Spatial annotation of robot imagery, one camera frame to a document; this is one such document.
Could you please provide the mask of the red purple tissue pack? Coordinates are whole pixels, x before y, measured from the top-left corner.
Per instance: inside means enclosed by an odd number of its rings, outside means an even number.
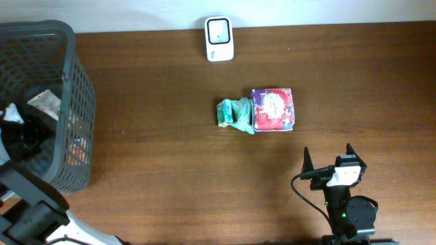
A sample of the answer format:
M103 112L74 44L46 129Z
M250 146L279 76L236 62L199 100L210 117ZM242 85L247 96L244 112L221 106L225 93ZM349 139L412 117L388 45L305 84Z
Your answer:
M290 88L257 88L251 91L252 126L255 132L292 131L295 111Z

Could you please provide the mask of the green toilet tissue pack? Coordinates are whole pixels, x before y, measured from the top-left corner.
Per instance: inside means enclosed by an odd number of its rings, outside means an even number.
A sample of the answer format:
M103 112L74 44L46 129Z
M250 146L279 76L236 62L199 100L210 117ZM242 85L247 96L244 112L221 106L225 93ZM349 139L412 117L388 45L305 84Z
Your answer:
M233 122L230 125L251 135L255 133L251 125L252 101L246 97L231 100Z

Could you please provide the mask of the small green tissue pack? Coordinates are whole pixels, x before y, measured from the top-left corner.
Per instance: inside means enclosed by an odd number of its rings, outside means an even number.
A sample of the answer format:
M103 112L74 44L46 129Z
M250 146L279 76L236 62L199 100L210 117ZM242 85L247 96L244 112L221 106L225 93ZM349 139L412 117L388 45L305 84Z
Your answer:
M224 99L217 105L217 124L219 127L227 127L233 122L232 101Z

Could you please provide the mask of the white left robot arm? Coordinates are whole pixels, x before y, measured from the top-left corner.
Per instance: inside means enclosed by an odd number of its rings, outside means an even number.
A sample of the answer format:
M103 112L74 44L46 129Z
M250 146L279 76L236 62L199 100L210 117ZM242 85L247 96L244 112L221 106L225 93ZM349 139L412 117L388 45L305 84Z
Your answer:
M70 211L65 198L48 183L10 161L1 146L1 202L21 200L1 215L1 241L6 244L117 244L126 242L102 233Z

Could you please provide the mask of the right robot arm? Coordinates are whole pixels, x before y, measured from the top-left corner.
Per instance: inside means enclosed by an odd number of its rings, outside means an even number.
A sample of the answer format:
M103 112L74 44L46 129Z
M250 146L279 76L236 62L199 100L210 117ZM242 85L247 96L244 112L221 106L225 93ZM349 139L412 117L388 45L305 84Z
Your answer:
M327 220L332 233L321 238L322 244L397 244L394 240L372 240L375 234L375 221L378 203L369 197L351 195L350 189L362 181L367 164L356 154L350 144L344 155L339 155L333 165L316 169L313 166L308 148L304 148L302 171L296 179L310 180L312 191L324 193L327 211L301 195L292 184L291 188L303 201L320 212Z

